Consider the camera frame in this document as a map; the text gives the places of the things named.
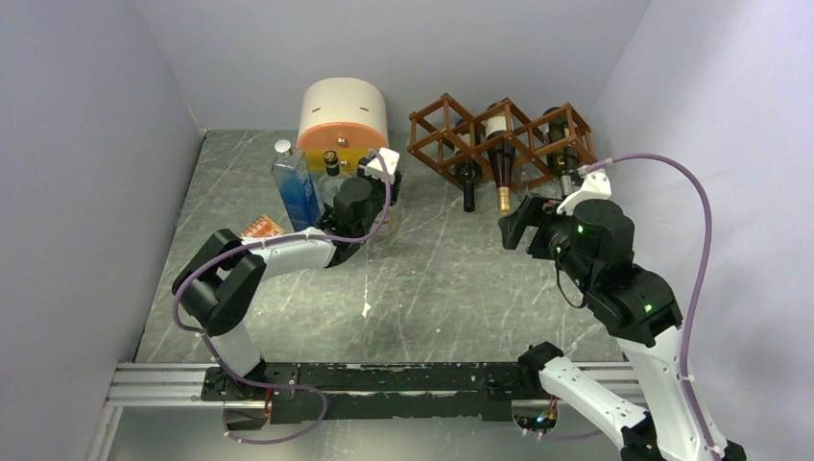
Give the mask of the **green bottle silver neck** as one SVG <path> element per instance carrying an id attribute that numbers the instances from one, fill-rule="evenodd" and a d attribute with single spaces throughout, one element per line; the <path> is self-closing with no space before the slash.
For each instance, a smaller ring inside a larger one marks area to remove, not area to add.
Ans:
<path id="1" fill-rule="evenodd" d="M 570 130 L 564 115 L 552 119 L 546 124 L 546 127 L 545 135 L 548 144 L 555 143 L 570 136 Z M 572 147 L 565 146 L 547 154 L 546 162 L 549 170 L 558 178 L 563 198 L 567 197 L 574 191 L 572 173 L 578 167 L 576 152 Z"/>

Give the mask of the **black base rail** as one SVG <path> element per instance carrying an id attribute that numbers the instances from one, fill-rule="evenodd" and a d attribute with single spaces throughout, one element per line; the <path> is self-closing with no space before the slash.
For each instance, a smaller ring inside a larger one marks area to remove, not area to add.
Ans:
<path id="1" fill-rule="evenodd" d="M 515 362 L 391 364 L 276 362 L 276 388 L 251 390 L 214 365 L 119 366 L 106 404 L 140 408 L 221 408 L 260 424 L 328 420 L 478 417 L 509 422 L 514 411 L 546 407 L 549 397 Z"/>

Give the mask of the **cream drawer cabinet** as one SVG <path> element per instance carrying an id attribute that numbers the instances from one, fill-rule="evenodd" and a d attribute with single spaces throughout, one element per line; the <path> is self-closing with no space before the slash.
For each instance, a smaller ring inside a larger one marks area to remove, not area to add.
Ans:
<path id="1" fill-rule="evenodd" d="M 352 171 L 368 149 L 389 145 L 386 103 L 376 86 L 336 77 L 304 92 L 296 147 L 304 151 L 310 171 L 324 170 L 327 151 L 338 155 L 341 169 Z"/>

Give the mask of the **blue square bottle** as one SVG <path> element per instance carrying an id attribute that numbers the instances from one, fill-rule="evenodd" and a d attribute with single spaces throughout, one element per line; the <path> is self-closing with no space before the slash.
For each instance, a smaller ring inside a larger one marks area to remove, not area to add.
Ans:
<path id="1" fill-rule="evenodd" d="M 288 139 L 275 145 L 272 175 L 294 231 L 315 227 L 323 211 L 302 150 Z"/>

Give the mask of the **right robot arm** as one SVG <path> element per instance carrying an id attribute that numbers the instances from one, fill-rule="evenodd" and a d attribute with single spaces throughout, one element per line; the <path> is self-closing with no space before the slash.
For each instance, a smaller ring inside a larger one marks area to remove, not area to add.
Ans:
<path id="1" fill-rule="evenodd" d="M 624 460 L 743 460 L 705 406 L 686 390 L 680 365 L 685 325 L 668 282 L 634 263 L 634 222 L 609 200 L 579 203 L 559 214 L 552 201 L 527 196 L 498 221 L 502 246 L 517 247 L 536 230 L 526 252 L 550 260 L 582 293 L 587 308 L 626 354 L 647 404 L 639 406 L 587 376 L 549 342 L 532 346 L 518 362 L 518 386 L 528 397 L 562 400 L 595 425 Z"/>

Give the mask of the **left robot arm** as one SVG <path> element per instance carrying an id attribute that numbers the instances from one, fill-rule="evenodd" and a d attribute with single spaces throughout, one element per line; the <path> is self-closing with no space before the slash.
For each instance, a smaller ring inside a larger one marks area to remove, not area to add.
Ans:
<path id="1" fill-rule="evenodd" d="M 227 387 L 250 400 L 266 384 L 266 361 L 245 318 L 259 285 L 305 269 L 336 267 L 382 228 L 397 202 L 402 174 L 367 159 L 345 180 L 317 224 L 276 237 L 241 237 L 228 229 L 210 235 L 173 282 L 177 326 L 199 333 L 227 372 Z"/>

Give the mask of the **brown wooden wine rack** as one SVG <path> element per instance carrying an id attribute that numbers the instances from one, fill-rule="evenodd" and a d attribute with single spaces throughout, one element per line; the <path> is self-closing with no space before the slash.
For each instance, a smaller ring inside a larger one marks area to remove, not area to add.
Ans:
<path id="1" fill-rule="evenodd" d="M 481 166 L 483 182 L 493 178 L 488 152 L 507 147 L 515 152 L 514 167 L 531 164 L 538 173 L 531 186 L 557 178 L 549 166 L 555 154 L 573 154 L 579 166 L 597 160 L 591 127 L 569 103 L 530 118 L 511 99 L 473 114 L 445 93 L 409 115 L 407 152 L 442 178 L 461 188 L 455 168 L 469 160 Z"/>

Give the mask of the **clear square bottle black cap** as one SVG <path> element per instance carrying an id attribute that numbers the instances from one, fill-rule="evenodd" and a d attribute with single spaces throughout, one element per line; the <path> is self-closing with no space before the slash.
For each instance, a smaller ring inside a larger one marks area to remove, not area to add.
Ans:
<path id="1" fill-rule="evenodd" d="M 335 196 L 340 191 L 343 183 L 350 178 L 350 175 L 341 168 L 338 154 L 333 150 L 324 152 L 323 166 L 324 174 L 318 180 L 317 192 L 323 211 L 327 211 L 330 207 L 333 207 Z"/>

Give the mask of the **clear round glass bottle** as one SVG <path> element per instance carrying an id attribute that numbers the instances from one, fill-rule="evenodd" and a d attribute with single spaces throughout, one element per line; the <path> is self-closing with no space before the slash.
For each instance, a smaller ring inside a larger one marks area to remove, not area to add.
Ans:
<path id="1" fill-rule="evenodd" d="M 385 236 L 395 233 L 399 222 L 399 212 L 399 203 L 392 203 L 387 212 L 380 211 L 373 223 L 373 226 L 377 229 L 375 235 Z"/>

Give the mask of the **orange snack packet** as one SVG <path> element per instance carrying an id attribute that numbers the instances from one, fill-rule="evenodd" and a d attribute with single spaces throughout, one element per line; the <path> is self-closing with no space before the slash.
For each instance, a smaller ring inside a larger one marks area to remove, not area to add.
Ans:
<path id="1" fill-rule="evenodd" d="M 277 237 L 285 233 L 285 229 L 277 224 L 268 215 L 261 215 L 249 226 L 240 232 L 245 238 L 270 238 Z"/>

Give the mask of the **dark bottle black neck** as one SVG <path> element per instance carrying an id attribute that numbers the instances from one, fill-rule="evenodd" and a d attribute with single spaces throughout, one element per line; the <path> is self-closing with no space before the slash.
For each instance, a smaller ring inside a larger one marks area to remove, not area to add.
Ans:
<path id="1" fill-rule="evenodd" d="M 466 120 L 464 118 L 459 118 L 455 123 L 455 128 L 463 126 L 466 124 Z M 463 132 L 460 134 L 460 138 L 462 142 L 466 143 L 467 145 L 477 145 L 481 140 L 480 134 L 477 130 L 474 131 L 474 138 L 472 135 L 467 132 Z M 454 156 L 458 156 L 463 151 L 455 147 L 453 154 Z M 481 164 L 471 158 L 467 157 L 466 160 L 462 160 L 459 163 L 456 163 L 453 166 L 453 175 L 458 182 L 458 184 L 463 188 L 463 210 L 464 212 L 471 213 L 476 209 L 476 201 L 475 201 L 475 188 L 476 185 L 481 181 L 483 176 L 483 169 Z"/>

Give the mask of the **brown bottle gold foil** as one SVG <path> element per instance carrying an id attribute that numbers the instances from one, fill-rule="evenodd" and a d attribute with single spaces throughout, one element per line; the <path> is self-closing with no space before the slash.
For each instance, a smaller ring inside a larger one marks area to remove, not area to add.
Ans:
<path id="1" fill-rule="evenodd" d="M 501 110 L 485 121 L 487 140 L 500 138 L 500 141 L 488 149 L 492 177 L 495 182 L 498 198 L 498 210 L 506 216 L 512 212 L 511 183 L 515 163 L 515 146 L 506 141 L 504 134 L 513 127 L 507 118 L 507 112 Z"/>

